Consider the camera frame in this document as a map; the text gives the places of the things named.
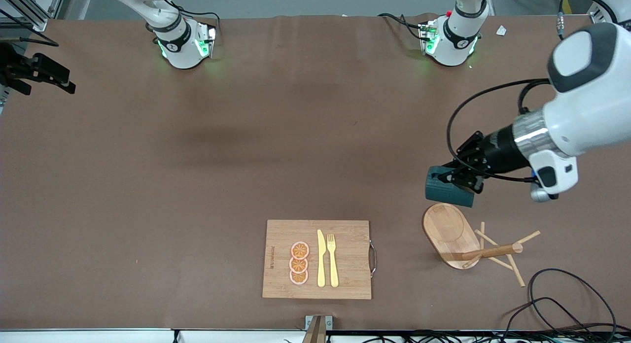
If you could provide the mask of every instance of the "metal handle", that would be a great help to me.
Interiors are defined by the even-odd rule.
[[[375,249],[375,246],[372,244],[372,240],[369,240],[370,243],[370,248],[369,251],[372,249],[372,270],[370,271],[370,277],[372,278],[373,275],[375,275],[375,271],[377,269],[377,250]],[[369,262],[369,266],[370,266],[370,252],[368,253],[368,262]]]

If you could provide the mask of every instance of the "wooden dowel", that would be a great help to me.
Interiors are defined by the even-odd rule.
[[[469,260],[469,262],[466,262],[465,264],[462,264],[462,268],[463,269],[468,269],[469,267],[471,267],[471,265],[473,265],[475,262],[480,260],[480,258],[482,258],[482,255],[476,255],[475,257],[473,257],[473,259]]]
[[[519,282],[519,286],[520,287],[526,287],[526,283],[524,282],[523,278],[521,277],[521,274],[519,273],[519,269],[517,269],[517,264],[515,264],[515,260],[513,259],[512,255],[506,255],[506,256],[509,257],[509,262],[511,263],[511,267],[513,268],[515,276],[517,277],[517,281]]]
[[[528,236],[526,236],[526,237],[522,238],[521,240],[518,240],[518,241],[517,241],[517,243],[524,244],[524,242],[526,242],[527,240],[531,240],[531,239],[535,238],[536,236],[538,236],[538,235],[540,235],[540,234],[541,234],[541,232],[539,232],[539,231],[534,231],[534,232],[533,232],[533,233],[531,233],[530,235],[528,235]]]
[[[494,256],[492,256],[491,258],[487,258],[492,260],[493,262],[496,262],[497,264],[503,266],[504,268],[508,269],[509,271],[512,271],[512,267],[504,262],[502,262],[501,260],[498,260],[497,258],[495,258]]]
[[[480,224],[480,233],[484,233],[485,223],[482,221]],[[480,237],[480,249],[484,249],[484,238]]]
[[[499,245],[497,244],[497,242],[495,242],[494,240],[491,240],[491,239],[489,238],[489,236],[487,236],[487,235],[483,234],[482,232],[480,232],[480,230],[479,230],[479,229],[476,229],[476,230],[475,230],[475,233],[477,233],[480,237],[482,237],[482,238],[484,238],[485,240],[487,240],[490,244],[493,244],[494,246],[499,246]]]
[[[499,246],[495,248],[478,249],[477,251],[471,251],[471,252],[466,252],[466,253],[454,253],[454,255],[457,258],[457,260],[471,260],[478,255],[482,256],[482,258],[489,258],[491,256],[521,253],[523,250],[524,250],[524,247],[521,245],[521,243],[514,243],[514,244],[505,244],[503,246]]]

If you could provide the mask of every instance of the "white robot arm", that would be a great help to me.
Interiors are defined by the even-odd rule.
[[[117,0],[144,18],[158,37],[162,55],[173,67],[190,69],[210,57],[216,29],[183,17],[165,0]]]
[[[476,132],[443,166],[430,168],[425,196],[472,206],[483,174],[530,167],[536,202],[556,199],[579,180],[576,157],[631,139],[631,33],[611,23],[568,36],[548,61],[556,98],[488,136]]]
[[[489,15],[487,0],[456,0],[451,16],[428,22],[426,54],[446,66],[458,66],[473,53],[480,27]]]

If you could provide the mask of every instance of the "table surface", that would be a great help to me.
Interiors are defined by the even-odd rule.
[[[35,85],[0,118],[0,327],[293,329],[332,314],[338,329],[501,329],[527,301],[497,264],[458,271],[440,260],[421,226],[433,204],[424,179],[450,159],[456,105],[546,76],[554,17],[490,17],[453,68],[383,18],[277,17],[222,22],[221,58],[176,70],[143,25],[54,21],[47,33],[61,47],[30,47],[68,67],[77,92]],[[511,123],[518,93],[472,103],[455,142]],[[553,95],[534,89],[526,106]],[[630,154],[582,156],[580,183],[548,204],[525,184],[488,180],[462,212],[497,242],[540,230],[516,256],[525,279],[576,273],[629,324]],[[268,219],[370,220],[373,299],[262,298]],[[609,319],[563,276],[544,275],[535,294],[583,321]],[[545,328],[531,311],[513,327]]]

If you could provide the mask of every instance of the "citrus slice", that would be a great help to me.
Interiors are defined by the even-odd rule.
[[[300,274],[289,271],[289,280],[291,280],[293,284],[302,285],[307,282],[307,279],[309,279],[309,272],[307,271]]]
[[[304,273],[308,266],[309,263],[307,263],[306,259],[296,259],[292,257],[289,260],[289,269],[296,274]]]
[[[309,255],[309,245],[302,242],[296,242],[291,246],[291,256],[296,259],[305,259]]]

